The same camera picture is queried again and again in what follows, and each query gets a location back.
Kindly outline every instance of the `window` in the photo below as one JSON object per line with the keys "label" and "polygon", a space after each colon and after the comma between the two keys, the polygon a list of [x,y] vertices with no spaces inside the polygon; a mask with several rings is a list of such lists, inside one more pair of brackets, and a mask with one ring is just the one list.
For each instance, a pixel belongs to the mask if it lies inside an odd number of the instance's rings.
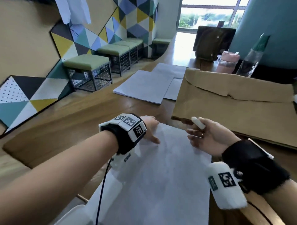
{"label": "window", "polygon": [[237,28],[249,0],[181,0],[176,30],[196,33],[199,26]]}

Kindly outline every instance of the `hand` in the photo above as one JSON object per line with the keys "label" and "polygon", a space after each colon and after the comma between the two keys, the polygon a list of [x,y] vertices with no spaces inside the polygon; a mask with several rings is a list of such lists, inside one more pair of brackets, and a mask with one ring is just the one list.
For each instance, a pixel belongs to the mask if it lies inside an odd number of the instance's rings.
{"label": "hand", "polygon": [[239,137],[223,125],[202,117],[199,117],[199,120],[206,125],[203,131],[195,124],[192,129],[186,130],[190,134],[188,139],[192,146],[212,156],[221,156],[229,146],[240,141]]}
{"label": "hand", "polygon": [[150,140],[153,143],[160,144],[159,138],[153,135],[153,132],[156,130],[159,124],[159,121],[156,120],[154,116],[141,116],[140,118],[144,121],[147,128],[146,134],[143,138]]}

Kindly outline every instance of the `white chalk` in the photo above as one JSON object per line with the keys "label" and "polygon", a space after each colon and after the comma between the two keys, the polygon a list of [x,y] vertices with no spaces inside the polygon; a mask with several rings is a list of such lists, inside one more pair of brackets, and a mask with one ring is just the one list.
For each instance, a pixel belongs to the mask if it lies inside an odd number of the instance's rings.
{"label": "white chalk", "polygon": [[206,126],[199,120],[197,117],[192,116],[191,118],[192,122],[195,123],[201,130],[205,129]]}

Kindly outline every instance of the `wooden floor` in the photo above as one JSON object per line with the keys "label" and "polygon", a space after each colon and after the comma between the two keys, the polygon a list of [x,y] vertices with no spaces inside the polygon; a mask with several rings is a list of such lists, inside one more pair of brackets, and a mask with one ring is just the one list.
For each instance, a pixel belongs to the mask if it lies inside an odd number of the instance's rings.
{"label": "wooden floor", "polygon": [[[147,64],[152,62],[151,59],[142,59],[137,64],[134,64],[132,68],[126,72],[123,73],[122,77],[119,77],[118,74],[112,74],[113,83],[119,82],[123,78],[135,73],[137,70],[143,68]],[[10,134],[8,134],[6,137],[0,139],[0,189],[4,187],[5,185],[12,182],[14,179],[20,177],[24,173],[28,172],[30,169],[23,165],[21,162],[15,160],[10,155],[6,154],[2,147],[7,140],[13,138],[16,134],[22,132],[23,130],[28,129],[33,124],[38,122],[39,120],[46,118],[47,116],[51,115],[54,111],[57,109],[67,105],[68,103],[72,101],[76,101],[80,99],[81,97],[84,97],[88,95],[89,92],[86,91],[76,91],[68,95],[67,97],[63,98],[59,102],[55,103],[54,105],[50,106],[48,109],[40,113],[39,115],[35,116],[31,120],[29,120],[27,123],[22,125],[21,127],[17,128]],[[79,201],[78,199],[74,199],[69,206],[62,212],[62,214],[59,216],[59,218],[64,215],[66,212],[68,212],[71,208],[73,208],[76,205],[82,204],[82,201]]]}

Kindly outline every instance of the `yellow triangle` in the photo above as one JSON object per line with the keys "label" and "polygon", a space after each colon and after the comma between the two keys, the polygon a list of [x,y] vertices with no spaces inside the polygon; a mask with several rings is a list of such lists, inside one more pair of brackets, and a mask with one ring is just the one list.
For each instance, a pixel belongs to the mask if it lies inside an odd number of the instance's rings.
{"label": "yellow triangle", "polygon": [[148,31],[152,31],[155,26],[154,20],[152,18],[149,18],[149,24],[148,24]]}
{"label": "yellow triangle", "polygon": [[70,41],[64,37],[61,37],[60,35],[51,33],[53,36],[53,39],[55,41],[55,44],[57,46],[58,52],[61,56],[61,58],[65,55],[65,53],[68,51],[70,46],[73,44],[73,41]]}
{"label": "yellow triangle", "polygon": [[106,29],[105,27],[103,27],[102,31],[100,32],[99,34],[99,37],[104,40],[106,43],[108,43],[108,40],[107,40],[107,34],[106,34]]}
{"label": "yellow triangle", "polygon": [[120,25],[122,25],[125,29],[127,29],[126,16],[123,18],[122,22],[120,22]]}
{"label": "yellow triangle", "polygon": [[141,11],[139,8],[137,8],[137,23],[145,20],[147,17],[148,17],[147,14],[145,14],[143,11]]}
{"label": "yellow triangle", "polygon": [[114,17],[116,19],[116,21],[118,21],[120,23],[119,7],[116,8],[116,10],[114,11],[112,17]]}
{"label": "yellow triangle", "polygon": [[58,99],[40,99],[40,100],[30,100],[30,102],[32,103],[34,108],[39,112],[57,100]]}

